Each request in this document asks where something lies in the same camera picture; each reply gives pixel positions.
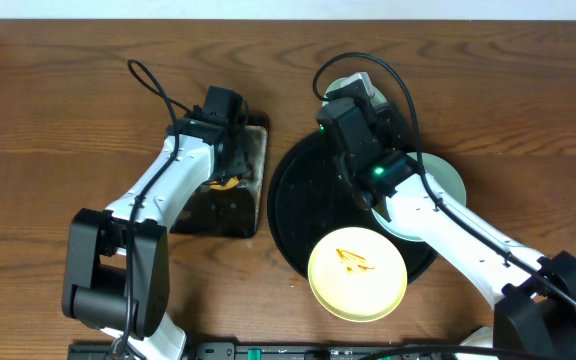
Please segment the light blue plate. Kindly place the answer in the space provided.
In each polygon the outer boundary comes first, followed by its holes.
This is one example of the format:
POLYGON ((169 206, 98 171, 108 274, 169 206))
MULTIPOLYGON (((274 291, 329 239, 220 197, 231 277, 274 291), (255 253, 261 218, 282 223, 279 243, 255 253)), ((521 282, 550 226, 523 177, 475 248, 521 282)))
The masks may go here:
MULTIPOLYGON (((346 77, 341 77, 333 81, 326 89, 326 94, 329 94, 330 92, 339 89, 344 84, 345 81, 346 77)), ((370 103, 373 107, 377 107, 387 102, 387 99, 384 96, 384 94, 376 86, 373 87, 373 90, 374 95, 370 99, 370 103)))
MULTIPOLYGON (((461 205, 466 205, 467 204, 466 187, 463 179, 461 178, 457 170, 446 160, 436 155, 423 153, 422 158, 425 170, 435 178, 435 180, 439 183, 439 185, 461 205)), ((388 234, 404 241, 411 241, 411 242, 422 241, 422 239, 419 237, 398 233, 392 230, 391 227, 388 225, 386 219, 381 216, 381 213, 385 211, 386 208, 384 206, 378 205, 376 208, 372 210, 372 214, 376 222, 379 225, 381 225, 382 228, 388 234)))

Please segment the orange green sponge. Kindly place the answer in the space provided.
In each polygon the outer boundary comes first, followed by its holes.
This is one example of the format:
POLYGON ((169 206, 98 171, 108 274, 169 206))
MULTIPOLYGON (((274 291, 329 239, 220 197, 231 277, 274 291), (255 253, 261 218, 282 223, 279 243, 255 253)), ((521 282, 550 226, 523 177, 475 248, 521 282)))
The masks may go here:
POLYGON ((225 191, 225 190, 229 190, 229 189, 232 189, 234 187, 237 187, 239 183, 240 183, 240 180, 238 177, 232 177, 223 183, 219 183, 217 181, 212 181, 209 183, 209 187, 213 190, 225 191))

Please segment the yellow plate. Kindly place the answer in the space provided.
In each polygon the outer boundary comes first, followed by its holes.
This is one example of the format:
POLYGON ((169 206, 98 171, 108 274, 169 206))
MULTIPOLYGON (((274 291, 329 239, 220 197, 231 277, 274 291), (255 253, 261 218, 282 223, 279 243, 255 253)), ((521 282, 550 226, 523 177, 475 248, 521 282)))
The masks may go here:
POLYGON ((307 278, 313 295, 331 314, 351 322, 372 322, 401 303, 408 272, 402 254, 385 236, 346 227, 314 246, 307 278))

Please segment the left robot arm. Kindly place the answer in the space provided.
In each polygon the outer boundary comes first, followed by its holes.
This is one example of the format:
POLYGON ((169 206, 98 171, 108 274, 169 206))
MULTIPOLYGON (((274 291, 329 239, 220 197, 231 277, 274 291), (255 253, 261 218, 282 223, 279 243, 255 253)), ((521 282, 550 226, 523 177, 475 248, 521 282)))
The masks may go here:
POLYGON ((167 313, 172 234, 249 238, 259 223, 267 123, 195 111, 169 126, 141 178, 70 224, 62 311, 112 337, 71 347, 88 359, 181 359, 186 333, 167 313))

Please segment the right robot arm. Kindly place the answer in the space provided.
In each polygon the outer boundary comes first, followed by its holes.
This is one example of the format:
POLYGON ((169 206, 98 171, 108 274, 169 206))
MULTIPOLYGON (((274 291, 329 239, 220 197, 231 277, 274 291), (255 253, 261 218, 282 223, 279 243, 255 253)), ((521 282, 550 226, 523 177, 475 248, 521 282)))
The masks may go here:
POLYGON ((390 102, 328 95, 316 120, 342 183, 382 227, 428 244, 479 290, 494 311, 500 356, 576 359, 576 257, 548 258, 456 201, 420 155, 401 151, 398 116, 390 102))

